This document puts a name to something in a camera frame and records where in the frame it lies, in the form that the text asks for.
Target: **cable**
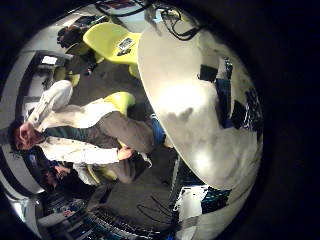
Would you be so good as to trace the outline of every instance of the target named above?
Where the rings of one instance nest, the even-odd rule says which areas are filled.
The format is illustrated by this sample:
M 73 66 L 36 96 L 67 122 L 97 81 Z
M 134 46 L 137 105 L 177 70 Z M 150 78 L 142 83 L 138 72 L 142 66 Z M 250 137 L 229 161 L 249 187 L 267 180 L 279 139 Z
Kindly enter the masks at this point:
M 116 13 L 109 13 L 106 11 L 106 9 L 104 9 L 104 7 L 108 7 L 106 4 L 110 4 L 110 3 L 119 3 L 121 4 L 121 2 L 115 0 L 115 1 L 100 1 L 100 2 L 96 2 L 94 4 L 94 6 L 96 7 L 97 10 L 99 10 L 100 12 L 102 12 L 105 15 L 108 15 L 110 17 L 128 17 L 134 14 L 137 14 L 139 12 L 144 11 L 145 9 L 147 9 L 148 7 L 150 7 L 154 2 L 156 2 L 156 0 L 148 0 L 147 3 L 145 5 L 139 4 L 140 6 L 142 6 L 141 8 L 134 10 L 132 12 L 128 12 L 128 13 L 122 13 L 122 14 L 116 14 Z
M 151 196 L 151 199 L 157 204 L 158 209 L 166 216 L 168 217 L 172 217 L 171 215 L 169 215 L 168 213 L 165 213 L 162 209 L 166 210 L 167 212 L 171 213 L 170 210 L 168 210 L 166 207 L 164 207 L 157 199 L 155 199 L 153 196 Z
M 169 222 L 164 222 L 164 221 L 157 220 L 157 219 L 153 218 L 152 216 L 148 215 L 147 213 L 145 213 L 145 211 L 144 211 L 143 209 L 148 209 L 148 210 L 150 210 L 150 211 L 157 212 L 157 213 L 162 213 L 162 214 L 164 214 L 166 217 L 172 218 L 172 215 L 168 214 L 168 213 L 171 213 L 170 210 L 168 210 L 166 207 L 164 207 L 155 197 L 153 197 L 153 196 L 150 196 L 150 197 L 151 197 L 151 199 L 156 203 L 156 206 L 157 206 L 158 210 L 153 209 L 153 208 L 150 208 L 150 207 L 146 207 L 146 206 L 141 205 L 141 204 L 138 204 L 138 205 L 137 205 L 137 209 L 138 209 L 143 215 L 145 215 L 146 217 L 148 217 L 149 219 L 151 219 L 151 220 L 153 220 L 153 221 L 155 221 L 155 222 L 160 222 L 160 223 L 164 223 L 164 224 L 171 224 L 171 223 L 169 223 Z
M 168 31 L 177 39 L 181 40 L 181 41 L 189 41 L 191 40 L 202 28 L 204 28 L 204 25 L 198 26 L 197 28 L 192 28 L 186 32 L 183 33 L 178 33 L 175 29 L 176 24 L 181 21 L 181 13 L 178 9 L 174 9 L 174 8 L 162 8 L 164 9 L 164 11 L 161 12 L 161 18 L 166 26 L 166 28 L 168 29 Z M 173 16 L 172 14 L 169 13 L 169 11 L 176 11 L 178 13 L 177 19 L 175 19 L 175 21 L 173 21 Z
M 143 214 L 145 215 L 146 217 L 148 217 L 149 219 L 155 221 L 155 222 L 159 222 L 159 223 L 164 223 L 164 224 L 171 224 L 169 222 L 163 222 L 163 221 L 160 221 L 160 220 L 157 220 L 157 219 L 154 219 L 153 217 L 151 217 L 150 215 L 146 214 L 141 208 L 145 208 L 145 209 L 149 209 L 150 211 L 154 211 L 154 212 L 158 212 L 152 208 L 149 208 L 149 207 L 146 207 L 146 206 L 143 206 L 141 204 L 138 204 L 137 205 L 137 209 Z

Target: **white table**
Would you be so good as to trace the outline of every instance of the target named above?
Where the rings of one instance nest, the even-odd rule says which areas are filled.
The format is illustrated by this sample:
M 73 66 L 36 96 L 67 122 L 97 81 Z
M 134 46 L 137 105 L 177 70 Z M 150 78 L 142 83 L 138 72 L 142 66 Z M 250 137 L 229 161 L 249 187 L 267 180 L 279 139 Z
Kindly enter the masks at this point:
M 257 161 L 256 133 L 223 129 L 216 114 L 215 86 L 197 78 L 200 64 L 218 67 L 216 54 L 203 54 L 195 36 L 180 41 L 160 22 L 159 36 L 146 29 L 138 45 L 144 89 L 161 125 L 189 168 L 217 189 L 232 189 Z M 177 31 L 190 29 L 185 22 Z

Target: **green chair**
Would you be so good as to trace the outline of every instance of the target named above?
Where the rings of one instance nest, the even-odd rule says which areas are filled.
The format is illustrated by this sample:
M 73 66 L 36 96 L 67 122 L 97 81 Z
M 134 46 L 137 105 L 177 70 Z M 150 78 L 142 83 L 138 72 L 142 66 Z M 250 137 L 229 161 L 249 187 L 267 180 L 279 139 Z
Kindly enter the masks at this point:
M 72 83 L 72 87 L 76 87 L 80 80 L 80 74 L 67 73 L 65 67 L 56 67 L 53 73 L 53 79 L 55 82 L 60 80 L 69 80 Z
M 140 79 L 137 64 L 137 47 L 140 37 L 141 33 L 131 33 L 118 24 L 105 22 L 91 27 L 83 35 L 83 41 L 106 60 L 129 65 L 130 74 Z M 125 38 L 131 38 L 133 45 L 129 53 L 118 55 L 120 52 L 118 45 Z
M 135 97 L 128 92 L 116 92 L 104 98 L 104 101 L 113 103 L 114 106 L 119 110 L 119 112 L 127 115 L 128 107 L 135 104 Z M 121 146 L 125 146 L 124 143 L 120 141 L 119 143 L 121 144 Z M 101 179 L 98 177 L 98 174 L 96 174 L 96 172 L 107 180 L 115 181 L 117 179 L 117 175 L 107 167 L 93 167 L 93 165 L 88 164 L 87 170 L 97 184 L 101 182 Z

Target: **floor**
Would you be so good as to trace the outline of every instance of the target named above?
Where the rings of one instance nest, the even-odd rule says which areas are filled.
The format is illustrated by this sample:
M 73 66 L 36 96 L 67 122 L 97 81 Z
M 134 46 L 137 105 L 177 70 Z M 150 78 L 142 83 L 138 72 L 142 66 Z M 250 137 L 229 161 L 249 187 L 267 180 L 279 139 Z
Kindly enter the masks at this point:
M 140 80 L 129 74 L 126 65 L 103 61 L 87 76 L 87 60 L 75 57 L 69 65 L 74 73 L 81 74 L 79 84 L 74 88 L 71 104 L 83 105 L 113 92 L 128 91 L 136 98 L 135 106 L 129 111 L 130 117 L 145 120 L 152 113 Z M 157 201 L 168 208 L 176 157 L 176 152 L 172 149 L 156 148 L 151 153 L 153 166 L 132 184 L 116 183 L 105 207 L 120 218 L 147 229 L 161 231 L 169 227 L 170 218 L 167 215 L 170 214 L 161 212 Z

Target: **man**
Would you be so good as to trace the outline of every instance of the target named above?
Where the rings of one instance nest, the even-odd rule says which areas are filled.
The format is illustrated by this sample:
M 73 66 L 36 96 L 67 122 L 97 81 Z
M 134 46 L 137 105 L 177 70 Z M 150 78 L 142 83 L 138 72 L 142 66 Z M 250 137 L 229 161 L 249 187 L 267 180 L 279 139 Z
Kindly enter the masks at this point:
M 96 187 L 83 183 L 75 170 L 61 165 L 43 171 L 44 182 L 49 191 L 55 190 L 69 198 L 89 199 Z
M 54 190 L 67 198 L 83 199 L 87 201 L 87 210 L 102 206 L 112 190 L 112 184 L 98 187 L 85 184 L 75 170 L 62 165 L 44 170 L 43 178 L 46 190 Z
M 163 142 L 159 122 L 155 118 L 152 123 L 127 118 L 103 99 L 82 107 L 67 105 L 72 92 L 66 80 L 45 91 L 28 120 L 9 128 L 12 148 L 29 150 L 38 145 L 49 160 L 107 164 L 120 181 L 132 182 L 138 168 L 130 157 L 134 150 L 148 153 Z M 118 140 L 127 147 L 120 147 Z

